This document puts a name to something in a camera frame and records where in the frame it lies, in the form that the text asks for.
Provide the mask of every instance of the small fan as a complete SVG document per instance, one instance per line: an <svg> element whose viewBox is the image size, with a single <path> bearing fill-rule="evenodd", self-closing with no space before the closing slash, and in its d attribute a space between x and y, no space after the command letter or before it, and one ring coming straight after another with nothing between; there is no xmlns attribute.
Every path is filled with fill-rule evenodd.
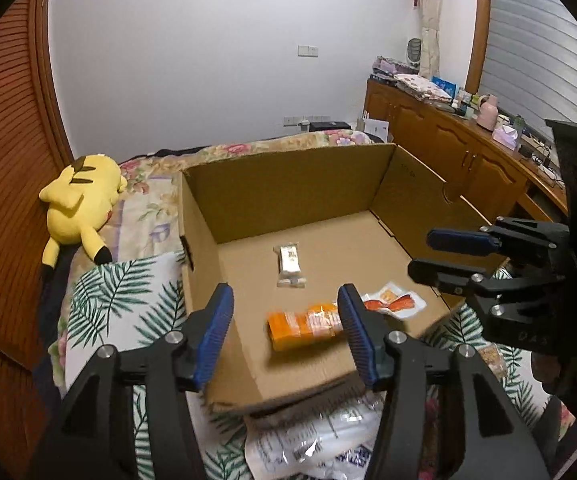
<svg viewBox="0 0 577 480"><path fill-rule="evenodd" d="M420 38L409 40L406 45L406 57L412 67L420 67L420 59L422 57L422 40Z"/></svg>

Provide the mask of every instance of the window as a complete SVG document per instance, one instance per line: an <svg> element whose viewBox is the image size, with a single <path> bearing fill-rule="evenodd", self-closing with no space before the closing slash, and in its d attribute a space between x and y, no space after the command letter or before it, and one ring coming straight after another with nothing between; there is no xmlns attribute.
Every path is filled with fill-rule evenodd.
<svg viewBox="0 0 577 480"><path fill-rule="evenodd" d="M549 140L544 119L577 123L577 22L559 0L491 0L480 94Z"/></svg>

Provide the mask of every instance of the pikachu plush toy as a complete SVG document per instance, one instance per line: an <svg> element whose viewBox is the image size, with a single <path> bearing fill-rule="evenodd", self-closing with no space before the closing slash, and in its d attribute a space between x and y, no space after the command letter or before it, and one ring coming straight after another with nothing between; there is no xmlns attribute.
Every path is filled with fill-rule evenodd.
<svg viewBox="0 0 577 480"><path fill-rule="evenodd" d="M112 261L97 231L110 219L113 206L126 189L126 178L117 163L106 155L81 156L64 168L59 177L40 191L48 202L46 225L50 238L42 254L44 278L52 275L60 245L80 241L96 264Z"/></svg>

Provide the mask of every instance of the cardboard box flap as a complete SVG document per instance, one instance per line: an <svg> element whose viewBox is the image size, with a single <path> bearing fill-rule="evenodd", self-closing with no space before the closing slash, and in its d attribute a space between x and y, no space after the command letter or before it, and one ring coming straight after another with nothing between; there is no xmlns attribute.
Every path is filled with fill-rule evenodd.
<svg viewBox="0 0 577 480"><path fill-rule="evenodd" d="M480 258L434 251L426 244L426 235L434 228L477 231L483 225L490 225L464 197L448 202L445 184L440 175L398 146L371 211L387 225L411 258L484 267L493 272L504 261L498 254ZM456 296L442 296L451 308L462 301Z"/></svg>
<svg viewBox="0 0 577 480"><path fill-rule="evenodd" d="M222 282L223 273L217 244L182 173L178 174L178 222L180 238L188 253L190 301L186 298L186 308L193 312L206 306L217 283Z"/></svg>
<svg viewBox="0 0 577 480"><path fill-rule="evenodd" d="M187 179L218 244L366 210L392 144L257 153L188 168ZM343 186L328 185L342 181Z"/></svg>

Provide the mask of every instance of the cardboard box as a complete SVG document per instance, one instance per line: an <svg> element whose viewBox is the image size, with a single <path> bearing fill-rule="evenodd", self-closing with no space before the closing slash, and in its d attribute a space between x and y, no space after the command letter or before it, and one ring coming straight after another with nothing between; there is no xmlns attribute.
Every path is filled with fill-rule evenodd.
<svg viewBox="0 0 577 480"><path fill-rule="evenodd" d="M486 220L444 181L393 144L259 153L189 168L179 176L182 269L189 312L204 308L217 283L235 292L235 315L206 398L218 410L252 412L311 394L355 371L344 337L274 352L267 314L300 312L336 300L344 283L361 293L389 281L416 291L426 308L393 325L421 336L460 304L407 275L411 257L493 269L501 259L432 254L436 226L478 229ZM278 288L273 248L297 242L305 288Z"/></svg>

